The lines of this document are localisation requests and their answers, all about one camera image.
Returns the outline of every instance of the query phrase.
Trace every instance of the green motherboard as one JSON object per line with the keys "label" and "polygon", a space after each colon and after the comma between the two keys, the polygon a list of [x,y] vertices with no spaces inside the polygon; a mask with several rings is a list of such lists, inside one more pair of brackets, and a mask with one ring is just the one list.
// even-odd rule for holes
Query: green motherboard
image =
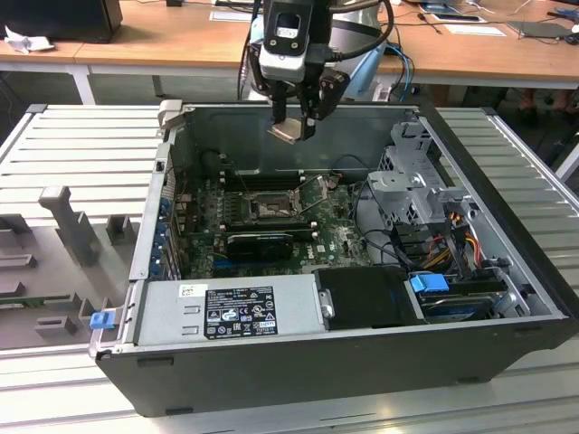
{"label": "green motherboard", "polygon": [[[324,267],[372,263],[351,219],[351,191],[334,176],[314,175],[297,188],[275,191],[227,191],[219,182],[208,180],[190,197],[182,233],[186,278],[304,274]],[[295,234],[289,258],[241,263],[228,258],[227,241],[232,234],[275,232],[269,228],[277,223],[307,227],[285,231]]]}

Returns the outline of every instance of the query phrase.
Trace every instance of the gray floor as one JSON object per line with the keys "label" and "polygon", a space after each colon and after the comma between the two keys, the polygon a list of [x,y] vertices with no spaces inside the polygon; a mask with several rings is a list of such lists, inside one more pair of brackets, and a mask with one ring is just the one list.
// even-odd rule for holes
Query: gray floor
{"label": "gray floor", "polygon": [[[4,77],[14,92],[0,83],[0,140],[4,140],[9,134],[29,104],[81,103],[69,75],[8,72]],[[99,104],[156,104],[161,100],[155,96],[153,82],[147,76],[98,75],[90,79]],[[162,81],[169,98],[190,102],[224,102],[235,98],[234,79],[163,77]],[[466,107],[490,106],[497,93],[498,89],[494,88],[470,88],[463,104]],[[540,90],[537,93],[540,119],[533,127],[525,127],[518,118],[518,90],[510,90],[498,107],[499,115],[528,145],[538,150],[541,157],[550,152],[554,142],[569,128],[564,120],[550,115],[549,107],[544,102],[544,97],[553,93],[552,90]],[[428,91],[422,90],[407,101],[420,102],[427,98]]]}

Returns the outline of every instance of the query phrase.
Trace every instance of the wooden desk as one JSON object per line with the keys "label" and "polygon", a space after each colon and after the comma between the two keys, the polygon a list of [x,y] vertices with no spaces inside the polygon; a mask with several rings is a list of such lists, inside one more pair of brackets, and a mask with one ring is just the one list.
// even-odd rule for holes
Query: wooden desk
{"label": "wooden desk", "polygon": [[[555,4],[534,0],[512,14],[523,0],[485,0],[498,14],[477,13],[488,21],[538,21]],[[248,23],[209,21],[212,7],[184,5],[167,8],[165,2],[141,4],[121,1],[123,24],[109,44],[65,42],[53,52],[28,56],[0,45],[0,69],[70,73],[82,102],[94,104],[91,74],[152,75],[157,94],[162,93],[158,76],[234,77],[242,53]],[[463,10],[473,10],[464,6]],[[420,24],[415,6],[394,6],[404,51],[413,58],[413,81],[498,87],[574,89],[579,85],[579,47],[565,42],[549,45],[532,39],[518,40],[504,24],[493,24],[506,37],[451,34],[443,25],[438,35]],[[569,28],[571,23],[556,20]],[[384,57],[378,78],[384,84],[396,80],[400,60]]]}
{"label": "wooden desk", "polygon": [[56,47],[55,50],[24,54],[22,52],[15,52],[7,43],[2,42],[0,43],[0,62],[74,63],[74,55],[81,48],[82,42],[53,42],[52,45]]}
{"label": "wooden desk", "polygon": [[[516,15],[512,14],[521,1],[503,0],[486,1],[484,5],[498,14],[477,13],[489,22],[505,21],[539,21],[548,18],[546,13],[552,11],[553,2],[534,1],[525,6]],[[404,6],[404,11],[411,11]],[[463,6],[463,11],[474,10]],[[429,22],[437,21],[429,16]],[[416,66],[416,79],[437,84],[470,84],[472,80],[481,80],[480,85],[520,86],[521,81],[527,87],[576,88],[579,85],[579,47],[559,42],[557,45],[541,43],[534,39],[518,39],[517,34],[506,24],[493,24],[506,37],[475,36],[452,34],[443,25],[437,25],[442,35],[437,34],[430,26],[404,26],[419,24],[416,14],[409,14],[396,20],[399,24],[404,52],[409,55]],[[565,28],[571,22],[554,20]],[[398,60],[387,58],[380,65],[381,73],[397,73]]]}

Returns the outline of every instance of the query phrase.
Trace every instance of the red wire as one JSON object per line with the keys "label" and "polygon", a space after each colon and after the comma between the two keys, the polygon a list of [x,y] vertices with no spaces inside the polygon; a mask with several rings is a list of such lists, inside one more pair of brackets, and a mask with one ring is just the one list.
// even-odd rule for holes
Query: red wire
{"label": "red wire", "polygon": [[442,240],[444,237],[442,237],[441,235],[439,235],[438,237],[434,237],[434,239],[431,242],[430,247],[428,248],[428,259],[430,260],[430,258],[432,257],[432,248],[434,247],[434,245],[436,244],[436,241],[440,241]]}

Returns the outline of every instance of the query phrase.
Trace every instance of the power supply label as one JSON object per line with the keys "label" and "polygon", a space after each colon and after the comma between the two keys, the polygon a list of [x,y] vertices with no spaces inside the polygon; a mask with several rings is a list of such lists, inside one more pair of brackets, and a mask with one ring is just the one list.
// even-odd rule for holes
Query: power supply label
{"label": "power supply label", "polygon": [[273,287],[208,289],[204,322],[207,339],[276,335]]}

